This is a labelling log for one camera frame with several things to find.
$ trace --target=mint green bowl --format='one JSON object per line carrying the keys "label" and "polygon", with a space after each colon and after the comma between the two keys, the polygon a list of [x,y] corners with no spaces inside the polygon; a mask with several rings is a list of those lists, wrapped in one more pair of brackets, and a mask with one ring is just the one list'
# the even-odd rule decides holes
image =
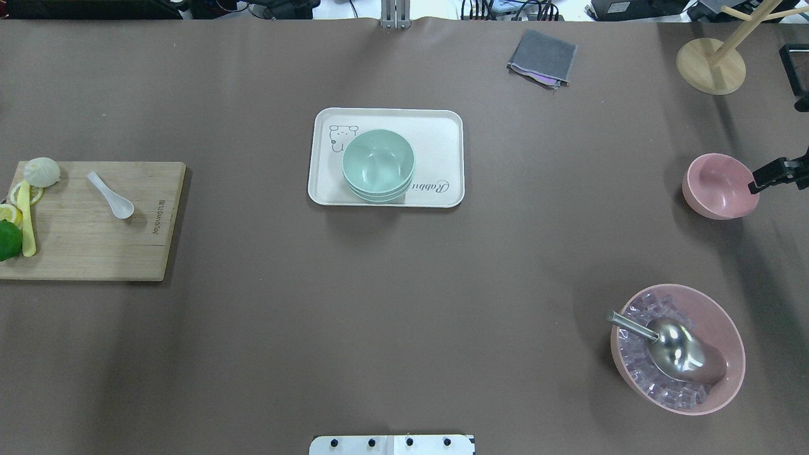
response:
{"label": "mint green bowl", "polygon": [[415,165],[407,140],[388,130],[360,134],[343,152],[345,180],[352,191],[369,202],[387,201],[404,193]]}

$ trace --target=ice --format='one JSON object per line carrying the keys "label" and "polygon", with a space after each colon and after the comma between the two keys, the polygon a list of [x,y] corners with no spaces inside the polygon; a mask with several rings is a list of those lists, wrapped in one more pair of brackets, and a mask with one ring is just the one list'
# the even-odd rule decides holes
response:
{"label": "ice", "polygon": [[[672,296],[658,298],[652,292],[630,302],[624,316],[642,325],[660,317],[671,317],[689,330],[694,327],[693,321],[677,308]],[[629,377],[649,398],[671,409],[691,409],[707,399],[710,386],[677,381],[663,374],[649,357],[644,338],[619,329],[618,346]]]}

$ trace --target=small pink bowl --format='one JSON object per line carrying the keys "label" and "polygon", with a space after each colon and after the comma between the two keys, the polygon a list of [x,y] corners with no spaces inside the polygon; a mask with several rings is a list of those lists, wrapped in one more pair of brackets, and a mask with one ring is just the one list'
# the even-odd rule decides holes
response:
{"label": "small pink bowl", "polygon": [[710,297],[696,289],[680,284],[658,284],[648,287],[629,299],[629,302],[624,305],[620,313],[623,313],[633,300],[646,292],[652,292],[658,299],[666,295],[671,295],[674,298],[677,309],[694,322],[692,332],[702,341],[716,347],[719,349],[719,352],[722,353],[722,356],[727,361],[727,374],[725,375],[725,379],[711,387],[707,399],[702,404],[698,404],[691,409],[672,409],[666,407],[649,398],[649,396],[632,381],[632,378],[629,377],[629,370],[626,369],[624,361],[621,358],[618,328],[613,326],[612,335],[610,336],[612,360],[618,367],[618,372],[621,373],[621,377],[629,384],[629,387],[632,387],[632,390],[639,393],[646,400],[677,414],[704,415],[716,412],[725,407],[727,403],[731,402],[736,396],[739,389],[742,388],[745,369],[742,337],[739,335],[739,331],[733,324],[731,317]]}
{"label": "small pink bowl", "polygon": [[737,159],[709,153],[697,157],[683,177],[685,201],[698,214],[710,219],[745,216],[758,204],[758,194],[750,194],[753,174]]}

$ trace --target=cutting board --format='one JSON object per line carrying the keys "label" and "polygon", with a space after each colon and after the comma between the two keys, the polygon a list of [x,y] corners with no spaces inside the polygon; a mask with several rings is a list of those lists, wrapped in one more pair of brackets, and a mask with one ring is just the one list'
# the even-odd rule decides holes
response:
{"label": "cutting board", "polygon": [[[23,179],[17,172],[10,191]],[[183,163],[60,161],[61,180],[31,207],[36,254],[0,262],[0,279],[163,281],[185,177]],[[135,205],[118,219],[87,179],[96,171]]]}

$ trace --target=folded cloth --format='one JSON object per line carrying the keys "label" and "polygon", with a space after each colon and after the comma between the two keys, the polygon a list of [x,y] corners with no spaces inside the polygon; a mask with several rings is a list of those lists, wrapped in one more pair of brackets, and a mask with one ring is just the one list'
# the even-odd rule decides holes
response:
{"label": "folded cloth", "polygon": [[577,45],[536,30],[527,30],[507,66],[556,90],[562,83],[570,83],[570,68],[576,50]]}

